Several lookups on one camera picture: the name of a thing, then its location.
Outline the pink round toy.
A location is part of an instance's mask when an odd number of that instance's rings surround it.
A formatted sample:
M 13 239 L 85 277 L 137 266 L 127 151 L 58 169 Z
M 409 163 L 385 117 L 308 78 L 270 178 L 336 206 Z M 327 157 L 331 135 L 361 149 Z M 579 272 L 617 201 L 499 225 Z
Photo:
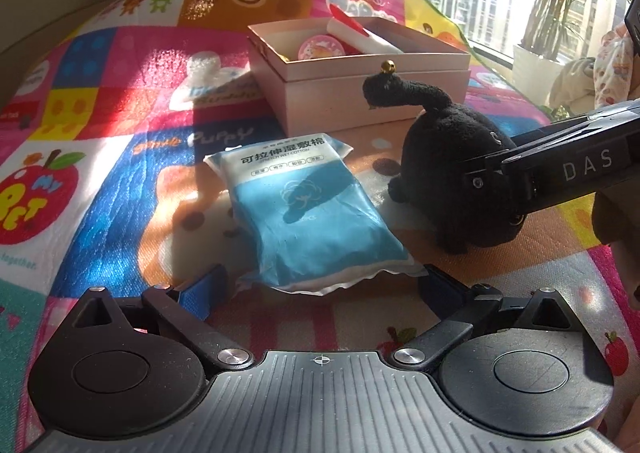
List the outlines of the pink round toy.
M 346 54 L 344 46 L 331 35 L 314 35 L 306 39 L 299 47 L 299 61 L 315 58 L 341 57 Z

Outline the pink cardboard box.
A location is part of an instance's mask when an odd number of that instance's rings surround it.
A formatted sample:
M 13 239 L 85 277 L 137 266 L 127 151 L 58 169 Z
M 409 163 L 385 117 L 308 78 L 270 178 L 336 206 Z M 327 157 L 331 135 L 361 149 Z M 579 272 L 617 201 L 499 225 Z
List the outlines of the pink cardboard box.
M 391 60 L 405 80 L 432 84 L 461 103 L 471 76 L 471 55 L 442 40 L 379 17 L 358 22 L 392 42 L 401 54 L 362 54 L 299 60 L 298 49 L 326 32 L 326 17 L 250 25 L 250 70 L 288 136 L 340 131 L 412 119 L 416 106 L 372 109 L 363 81 Z

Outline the black plush toy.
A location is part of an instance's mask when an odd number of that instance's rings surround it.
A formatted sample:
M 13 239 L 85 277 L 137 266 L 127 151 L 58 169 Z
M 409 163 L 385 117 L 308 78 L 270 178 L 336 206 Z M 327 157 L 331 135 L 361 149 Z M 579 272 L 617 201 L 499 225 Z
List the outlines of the black plush toy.
M 470 245 L 495 247 L 518 236 L 526 217 L 508 207 L 508 195 L 466 187 L 463 181 L 465 161 L 515 147 L 489 118 L 439 87 L 402 79 L 388 69 L 367 77 L 362 94 L 373 109 L 422 108 L 402 143 L 399 174 L 387 190 L 395 202 L 424 214 L 438 247 L 460 255 Z

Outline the blue white cotton pad pack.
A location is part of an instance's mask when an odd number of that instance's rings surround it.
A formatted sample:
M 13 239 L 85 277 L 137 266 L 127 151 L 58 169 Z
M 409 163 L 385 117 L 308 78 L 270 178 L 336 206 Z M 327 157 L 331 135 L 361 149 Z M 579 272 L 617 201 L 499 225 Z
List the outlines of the blue white cotton pad pack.
M 205 157 L 224 181 L 256 263 L 242 282 L 324 296 L 386 272 L 422 277 L 326 133 L 227 147 Z

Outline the white red tube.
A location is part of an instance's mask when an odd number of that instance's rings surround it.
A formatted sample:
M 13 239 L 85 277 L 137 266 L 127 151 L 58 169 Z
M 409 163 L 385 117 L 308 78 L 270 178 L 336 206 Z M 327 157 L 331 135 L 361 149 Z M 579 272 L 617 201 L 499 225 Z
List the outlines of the white red tube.
M 344 42 L 365 54 L 402 54 L 398 46 L 367 30 L 354 18 L 334 4 L 329 5 L 331 18 L 326 30 L 341 42 Z

